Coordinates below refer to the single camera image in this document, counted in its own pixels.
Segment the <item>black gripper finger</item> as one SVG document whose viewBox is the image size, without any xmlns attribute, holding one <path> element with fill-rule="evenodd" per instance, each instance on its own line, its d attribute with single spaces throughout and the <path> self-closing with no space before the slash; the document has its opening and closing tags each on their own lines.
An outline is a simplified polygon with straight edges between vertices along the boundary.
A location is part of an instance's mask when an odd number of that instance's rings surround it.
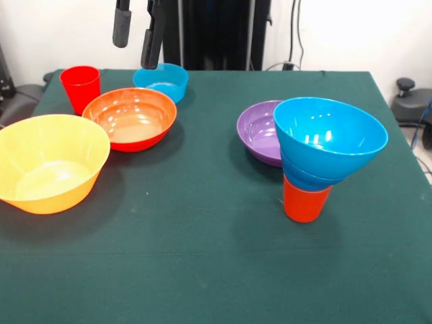
<svg viewBox="0 0 432 324">
<path fill-rule="evenodd" d="M 125 48 L 128 44 L 130 33 L 130 0 L 117 0 L 113 24 L 113 44 L 118 48 Z"/>
<path fill-rule="evenodd" d="M 163 1 L 148 1 L 147 11 L 151 17 L 151 23 L 144 34 L 144 43 L 140 64 L 144 69 L 154 70 L 158 65 L 166 23 Z"/>
</svg>

